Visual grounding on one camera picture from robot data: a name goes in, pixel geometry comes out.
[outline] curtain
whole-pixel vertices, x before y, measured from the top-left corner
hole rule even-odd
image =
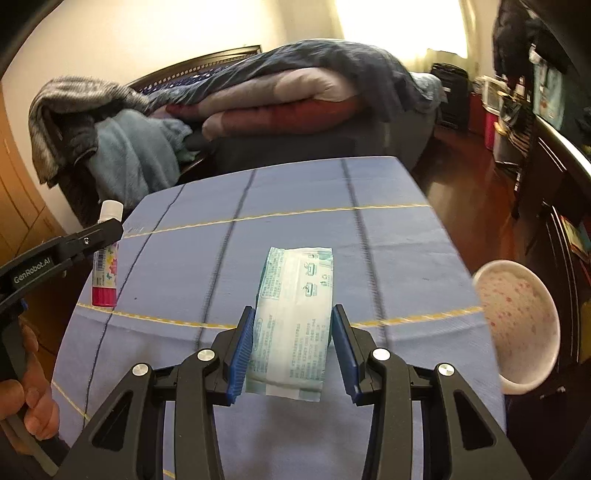
[[[412,72],[437,61],[478,73],[472,0],[335,0],[347,40],[388,50]]]

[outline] wet wipes package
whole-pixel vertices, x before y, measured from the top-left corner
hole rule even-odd
[[[320,401],[332,291],[330,248],[271,248],[256,302],[246,392]]]

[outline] black speaker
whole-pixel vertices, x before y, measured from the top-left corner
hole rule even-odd
[[[466,130],[470,116],[472,86],[466,70],[448,63],[434,63],[431,74],[441,80],[447,103],[440,106],[439,123],[456,130]]]

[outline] glue stick label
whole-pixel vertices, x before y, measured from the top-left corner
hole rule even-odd
[[[113,244],[95,252],[92,269],[92,286],[116,288],[116,277],[117,244]]]

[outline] blanket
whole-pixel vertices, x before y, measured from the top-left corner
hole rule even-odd
[[[441,102],[441,94],[425,95],[398,59],[381,48],[346,40],[301,40],[249,57],[200,83],[154,92],[146,112],[171,103],[193,105],[256,77],[309,67],[341,74],[384,122],[409,110],[430,113]]]
[[[118,110],[144,110],[147,98],[129,87],[89,77],[67,76],[47,82],[31,102],[29,133],[31,155],[41,184],[50,182],[67,165],[56,143],[61,133],[53,125],[51,114],[87,112],[116,102]]]
[[[176,119],[146,118],[135,110],[121,110],[96,124],[99,149],[87,162],[99,199],[117,200],[129,213],[149,193],[173,187],[179,164],[194,154],[185,150],[190,127]]]
[[[263,75],[192,105],[167,105],[185,122],[204,121],[203,135],[308,134],[327,130],[365,107],[340,73],[318,67]]]

